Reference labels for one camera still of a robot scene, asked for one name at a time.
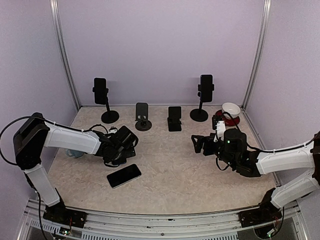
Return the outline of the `black smartphone blue edge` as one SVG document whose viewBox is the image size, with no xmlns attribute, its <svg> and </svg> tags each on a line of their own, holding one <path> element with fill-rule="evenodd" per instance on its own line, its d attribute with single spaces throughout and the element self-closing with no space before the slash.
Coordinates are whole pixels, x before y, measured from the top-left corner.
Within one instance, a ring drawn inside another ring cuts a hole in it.
<svg viewBox="0 0 320 240">
<path fill-rule="evenodd" d="M 120 158 L 120 159 L 111 161 L 110 163 L 104 163 L 104 165 L 106 167 L 109 167 L 109 168 L 117 168 L 120 165 L 123 165 L 123 164 L 126 164 L 126 163 L 127 163 L 127 159 L 126 158 Z"/>
</svg>

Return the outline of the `black round-base pole stand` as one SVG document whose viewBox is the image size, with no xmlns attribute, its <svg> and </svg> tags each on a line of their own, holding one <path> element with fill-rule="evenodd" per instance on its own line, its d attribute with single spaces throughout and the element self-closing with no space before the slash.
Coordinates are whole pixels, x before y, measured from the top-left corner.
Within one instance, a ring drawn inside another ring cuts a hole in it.
<svg viewBox="0 0 320 240">
<path fill-rule="evenodd" d="M 208 119 L 209 115 L 203 109 L 203 103 L 204 102 L 201 101 L 201 92 L 200 92 L 200 90 L 201 90 L 201 86 L 199 84 L 198 85 L 198 93 L 197 93 L 197 95 L 199 97 L 199 106 L 198 106 L 198 108 L 193 109 L 190 112 L 190 117 L 191 117 L 192 120 L 194 120 L 196 122 L 205 122 Z"/>
</svg>

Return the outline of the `black folding phone stand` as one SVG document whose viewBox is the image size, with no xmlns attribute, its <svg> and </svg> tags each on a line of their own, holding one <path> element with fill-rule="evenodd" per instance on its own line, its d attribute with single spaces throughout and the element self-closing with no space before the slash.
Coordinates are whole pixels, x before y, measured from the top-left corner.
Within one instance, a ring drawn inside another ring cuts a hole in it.
<svg viewBox="0 0 320 240">
<path fill-rule="evenodd" d="M 168 131 L 180 132 L 182 130 L 182 107 L 181 106 L 169 106 L 168 107 Z"/>
</svg>

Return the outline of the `black smartphone silver edge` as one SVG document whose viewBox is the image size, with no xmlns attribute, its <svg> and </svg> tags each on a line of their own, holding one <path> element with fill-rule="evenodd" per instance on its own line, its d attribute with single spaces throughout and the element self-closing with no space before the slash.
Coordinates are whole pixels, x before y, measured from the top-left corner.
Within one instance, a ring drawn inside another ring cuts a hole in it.
<svg viewBox="0 0 320 240">
<path fill-rule="evenodd" d="M 106 176 L 110 186 L 117 188 L 142 175 L 136 164 L 131 164 Z"/>
</svg>

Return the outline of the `brown-base plate phone stand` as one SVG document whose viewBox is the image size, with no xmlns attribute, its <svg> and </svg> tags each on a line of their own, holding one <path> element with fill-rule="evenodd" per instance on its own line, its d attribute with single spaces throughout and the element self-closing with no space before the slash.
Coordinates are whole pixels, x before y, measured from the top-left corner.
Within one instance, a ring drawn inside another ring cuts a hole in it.
<svg viewBox="0 0 320 240">
<path fill-rule="evenodd" d="M 151 129 L 152 123 L 149 121 L 149 105 L 146 102 L 138 102 L 135 105 L 135 128 L 145 132 Z"/>
</svg>

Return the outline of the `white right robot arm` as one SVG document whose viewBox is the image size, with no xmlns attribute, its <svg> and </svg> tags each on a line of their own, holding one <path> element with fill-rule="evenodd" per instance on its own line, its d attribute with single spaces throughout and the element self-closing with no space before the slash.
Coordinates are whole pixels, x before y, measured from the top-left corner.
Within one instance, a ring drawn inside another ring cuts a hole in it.
<svg viewBox="0 0 320 240">
<path fill-rule="evenodd" d="M 231 128 L 209 136 L 192 135 L 194 151 L 205 156 L 215 155 L 216 161 L 247 178 L 258 178 L 273 172 L 305 169 L 290 182 L 266 192 L 258 208 L 250 212 L 260 222 L 272 216 L 280 217 L 280 208 L 320 188 L 320 135 L 316 133 L 308 142 L 289 148 L 261 150 L 247 144 L 247 136 Z"/>
</svg>

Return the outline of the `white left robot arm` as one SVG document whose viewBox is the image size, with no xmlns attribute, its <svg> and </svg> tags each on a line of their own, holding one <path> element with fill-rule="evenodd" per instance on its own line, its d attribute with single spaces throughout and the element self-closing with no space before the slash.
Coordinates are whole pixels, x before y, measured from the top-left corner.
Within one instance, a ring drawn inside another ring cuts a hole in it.
<svg viewBox="0 0 320 240">
<path fill-rule="evenodd" d="M 85 219 L 86 213 L 66 207 L 42 164 L 45 149 L 71 150 L 99 157 L 107 167 L 112 168 L 133 157 L 139 142 L 125 125 L 101 132 L 94 126 L 78 129 L 61 125 L 44 118 L 40 112 L 20 119 L 24 123 L 13 136 L 15 162 L 45 204 L 43 218 L 56 223 L 73 223 Z"/>
</svg>

